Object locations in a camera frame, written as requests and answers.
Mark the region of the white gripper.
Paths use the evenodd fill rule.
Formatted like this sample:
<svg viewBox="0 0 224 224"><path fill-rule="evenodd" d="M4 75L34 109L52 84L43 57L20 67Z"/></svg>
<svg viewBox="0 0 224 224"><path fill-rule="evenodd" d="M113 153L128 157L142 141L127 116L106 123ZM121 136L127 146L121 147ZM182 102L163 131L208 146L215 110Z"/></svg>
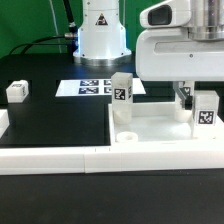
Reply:
<svg viewBox="0 0 224 224"><path fill-rule="evenodd" d="M224 41L193 41L184 28L145 30L137 39L136 73L143 81L175 81L181 107L191 110L189 81L224 81Z"/></svg>

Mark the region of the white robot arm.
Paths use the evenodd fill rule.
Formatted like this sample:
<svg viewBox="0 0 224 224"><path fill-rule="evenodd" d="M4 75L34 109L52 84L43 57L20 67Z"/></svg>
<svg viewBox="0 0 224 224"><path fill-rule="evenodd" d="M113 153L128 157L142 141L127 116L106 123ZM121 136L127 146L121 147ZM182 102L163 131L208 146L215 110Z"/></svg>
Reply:
<svg viewBox="0 0 224 224"><path fill-rule="evenodd" d="M140 13L136 73L143 81L172 81L182 105L187 82L224 81L224 0L163 0ZM119 0L83 0L77 63L110 66L131 55L119 20Z"/></svg>

